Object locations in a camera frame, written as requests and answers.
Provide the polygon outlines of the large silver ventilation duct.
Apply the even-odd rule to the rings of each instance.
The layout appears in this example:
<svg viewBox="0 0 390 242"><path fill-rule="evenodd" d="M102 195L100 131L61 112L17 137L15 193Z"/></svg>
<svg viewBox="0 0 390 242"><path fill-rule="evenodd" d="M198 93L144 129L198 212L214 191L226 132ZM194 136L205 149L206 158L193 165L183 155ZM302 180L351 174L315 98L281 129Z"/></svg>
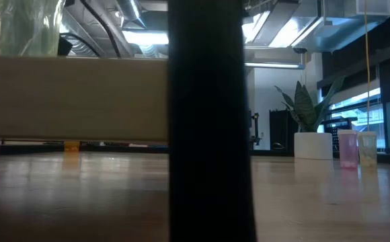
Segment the large silver ventilation duct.
<svg viewBox="0 0 390 242"><path fill-rule="evenodd" d="M248 50L339 50L390 18L390 0L247 0Z"/></svg>

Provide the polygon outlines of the long ceiling tube light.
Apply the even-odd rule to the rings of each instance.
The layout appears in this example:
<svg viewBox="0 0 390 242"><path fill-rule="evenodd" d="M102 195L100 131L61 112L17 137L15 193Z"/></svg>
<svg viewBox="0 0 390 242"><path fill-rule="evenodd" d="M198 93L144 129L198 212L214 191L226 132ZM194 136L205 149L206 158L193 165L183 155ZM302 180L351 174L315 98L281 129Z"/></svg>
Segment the long ceiling tube light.
<svg viewBox="0 0 390 242"><path fill-rule="evenodd" d="M245 63L246 67L264 68L264 69L304 69L305 65L286 64L286 63Z"/></svg>

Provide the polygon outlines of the snake plant in white pot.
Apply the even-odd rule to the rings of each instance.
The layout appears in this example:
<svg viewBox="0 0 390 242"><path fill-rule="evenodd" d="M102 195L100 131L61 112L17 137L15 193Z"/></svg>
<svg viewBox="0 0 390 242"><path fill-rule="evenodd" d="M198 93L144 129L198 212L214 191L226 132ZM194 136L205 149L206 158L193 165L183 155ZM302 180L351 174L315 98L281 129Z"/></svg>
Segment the snake plant in white pot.
<svg viewBox="0 0 390 242"><path fill-rule="evenodd" d="M297 82L294 97L290 97L279 87L276 90L282 94L283 104L293 120L299 125L300 131L294 134L294 156L298 159L333 159L332 135L317 131L324 121L332 97L341 90L345 77L337 78L331 85L327 95L319 103L312 100L307 88Z"/></svg>

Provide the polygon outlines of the bright ceiling light panel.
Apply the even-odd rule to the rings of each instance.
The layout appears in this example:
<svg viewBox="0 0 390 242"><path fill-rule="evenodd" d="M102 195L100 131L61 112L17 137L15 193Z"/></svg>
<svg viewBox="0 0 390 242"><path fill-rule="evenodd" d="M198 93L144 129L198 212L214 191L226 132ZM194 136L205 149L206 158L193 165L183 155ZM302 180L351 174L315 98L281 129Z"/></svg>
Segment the bright ceiling light panel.
<svg viewBox="0 0 390 242"><path fill-rule="evenodd" d="M165 32L122 32L126 41L138 45L166 45L169 44L169 38Z"/></svg>

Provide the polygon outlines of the black aluminium table frame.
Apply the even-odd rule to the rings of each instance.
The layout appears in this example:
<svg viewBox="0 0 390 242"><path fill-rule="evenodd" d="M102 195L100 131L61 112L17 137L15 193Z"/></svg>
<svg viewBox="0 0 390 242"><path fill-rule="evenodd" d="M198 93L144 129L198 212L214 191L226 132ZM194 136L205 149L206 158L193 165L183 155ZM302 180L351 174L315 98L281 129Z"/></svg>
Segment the black aluminium table frame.
<svg viewBox="0 0 390 242"><path fill-rule="evenodd" d="M63 152L64 144L53 145L0 145L0 155L24 155L34 153L51 153ZM81 146L80 151L89 152L111 152L111 153L152 153L152 154L167 154L168 148L163 147L118 147L118 146ZM292 157L290 151L267 151L253 150L250 151L251 156L261 157ZM379 153L377 155L378 163L390 164L390 153Z"/></svg>

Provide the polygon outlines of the large orange pill bottle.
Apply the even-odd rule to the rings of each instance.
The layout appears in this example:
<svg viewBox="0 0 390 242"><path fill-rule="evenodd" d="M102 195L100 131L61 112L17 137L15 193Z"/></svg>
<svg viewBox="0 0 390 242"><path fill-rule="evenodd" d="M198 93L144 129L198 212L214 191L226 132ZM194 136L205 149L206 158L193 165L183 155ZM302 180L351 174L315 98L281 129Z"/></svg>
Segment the large orange pill bottle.
<svg viewBox="0 0 390 242"><path fill-rule="evenodd" d="M64 142L65 152L79 152L80 142L73 140L66 140Z"/></svg>

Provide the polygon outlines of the small yellow pill bottle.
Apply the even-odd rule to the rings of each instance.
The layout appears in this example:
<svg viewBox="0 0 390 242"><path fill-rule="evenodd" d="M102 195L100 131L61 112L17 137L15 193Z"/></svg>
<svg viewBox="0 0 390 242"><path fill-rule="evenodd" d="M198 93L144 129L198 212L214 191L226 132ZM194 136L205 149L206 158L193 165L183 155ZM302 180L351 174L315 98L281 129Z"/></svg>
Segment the small yellow pill bottle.
<svg viewBox="0 0 390 242"><path fill-rule="evenodd" d="M373 131L358 133L358 150L361 167L377 166L377 134Z"/></svg>

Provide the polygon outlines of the black mesh chair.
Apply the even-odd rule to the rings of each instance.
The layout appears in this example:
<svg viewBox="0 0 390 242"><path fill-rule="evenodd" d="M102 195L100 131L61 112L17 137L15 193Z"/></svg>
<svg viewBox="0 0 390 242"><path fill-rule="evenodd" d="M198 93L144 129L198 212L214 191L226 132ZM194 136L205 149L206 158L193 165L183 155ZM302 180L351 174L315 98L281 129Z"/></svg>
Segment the black mesh chair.
<svg viewBox="0 0 390 242"><path fill-rule="evenodd" d="M338 130L351 130L352 121L357 121L358 118L334 118L325 120L321 123L324 127L324 132L332 135L333 152L339 151Z"/></svg>

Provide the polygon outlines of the black cabinet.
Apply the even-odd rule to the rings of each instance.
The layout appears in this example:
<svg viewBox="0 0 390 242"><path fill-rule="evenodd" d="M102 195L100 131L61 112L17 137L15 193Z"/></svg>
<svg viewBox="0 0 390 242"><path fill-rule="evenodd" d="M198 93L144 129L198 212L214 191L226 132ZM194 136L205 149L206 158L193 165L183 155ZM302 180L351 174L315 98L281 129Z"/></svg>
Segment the black cabinet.
<svg viewBox="0 0 390 242"><path fill-rule="evenodd" d="M294 151L294 135L298 124L287 110L270 110L270 149L273 151Z"/></svg>

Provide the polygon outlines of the black machine on stand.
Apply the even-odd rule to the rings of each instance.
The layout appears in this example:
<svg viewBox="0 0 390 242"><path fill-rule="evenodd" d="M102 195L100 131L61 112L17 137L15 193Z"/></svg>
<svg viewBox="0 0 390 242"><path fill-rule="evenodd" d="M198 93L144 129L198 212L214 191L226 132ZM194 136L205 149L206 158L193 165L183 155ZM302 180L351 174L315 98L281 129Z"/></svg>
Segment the black machine on stand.
<svg viewBox="0 0 390 242"><path fill-rule="evenodd" d="M259 117L260 115L257 112L255 112L254 114L252 114L251 112L249 113L249 118L250 118L249 131L251 134L249 138L249 142L252 150L254 150L255 146L258 146L261 141L261 138L259 136L259 125L258 125Z"/></svg>

